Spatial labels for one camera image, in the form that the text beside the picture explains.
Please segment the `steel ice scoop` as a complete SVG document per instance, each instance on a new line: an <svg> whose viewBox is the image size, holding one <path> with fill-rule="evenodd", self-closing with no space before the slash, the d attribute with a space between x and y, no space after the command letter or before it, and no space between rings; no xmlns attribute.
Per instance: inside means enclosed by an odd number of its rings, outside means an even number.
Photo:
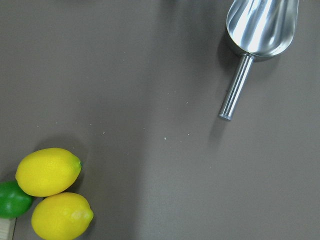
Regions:
<svg viewBox="0 0 320 240"><path fill-rule="evenodd" d="M297 0L235 0L226 16L226 37L239 62L219 117L233 118L254 62L274 58L293 42L299 11Z"/></svg>

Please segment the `yellow lemon upper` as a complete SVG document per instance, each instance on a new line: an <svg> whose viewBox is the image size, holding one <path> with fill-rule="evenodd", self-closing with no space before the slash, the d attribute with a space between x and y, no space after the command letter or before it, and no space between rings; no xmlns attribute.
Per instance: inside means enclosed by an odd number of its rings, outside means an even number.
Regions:
<svg viewBox="0 0 320 240"><path fill-rule="evenodd" d="M63 148L37 150L24 157L15 179L28 195L48 197L63 192L78 178L81 160Z"/></svg>

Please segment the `yellow lemon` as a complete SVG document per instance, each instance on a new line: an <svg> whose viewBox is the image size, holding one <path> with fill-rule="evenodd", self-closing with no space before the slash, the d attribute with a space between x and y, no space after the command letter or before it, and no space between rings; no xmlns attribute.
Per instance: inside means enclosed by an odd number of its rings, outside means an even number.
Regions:
<svg viewBox="0 0 320 240"><path fill-rule="evenodd" d="M86 231L93 218L86 198L63 192L46 197L35 207L31 226L44 240L74 240Z"/></svg>
<svg viewBox="0 0 320 240"><path fill-rule="evenodd" d="M81 160L63 148L37 150L24 157L15 179L28 195L48 197L63 192L78 178Z"/></svg>

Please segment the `yellow lemon lower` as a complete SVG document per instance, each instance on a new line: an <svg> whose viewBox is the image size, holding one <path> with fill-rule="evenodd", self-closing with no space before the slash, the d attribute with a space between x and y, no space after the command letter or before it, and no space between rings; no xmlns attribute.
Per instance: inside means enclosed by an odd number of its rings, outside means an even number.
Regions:
<svg viewBox="0 0 320 240"><path fill-rule="evenodd" d="M35 207L31 226L44 240L74 240L86 231L93 218L86 198L63 192L46 197Z"/></svg>

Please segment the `green lime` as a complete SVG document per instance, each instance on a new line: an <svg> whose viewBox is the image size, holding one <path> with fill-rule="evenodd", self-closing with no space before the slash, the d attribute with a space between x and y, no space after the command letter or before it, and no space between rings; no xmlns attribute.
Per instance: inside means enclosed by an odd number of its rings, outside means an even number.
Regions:
<svg viewBox="0 0 320 240"><path fill-rule="evenodd" d="M26 194L16 180L0 184L0 217L14 219L25 214L31 207L34 198Z"/></svg>

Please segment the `wooden cutting board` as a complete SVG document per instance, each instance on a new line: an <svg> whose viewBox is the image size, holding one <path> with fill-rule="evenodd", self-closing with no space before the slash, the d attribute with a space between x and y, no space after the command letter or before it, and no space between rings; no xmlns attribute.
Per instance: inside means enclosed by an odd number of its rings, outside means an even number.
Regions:
<svg viewBox="0 0 320 240"><path fill-rule="evenodd" d="M16 225L16 218L0 218L0 240L12 240Z"/></svg>

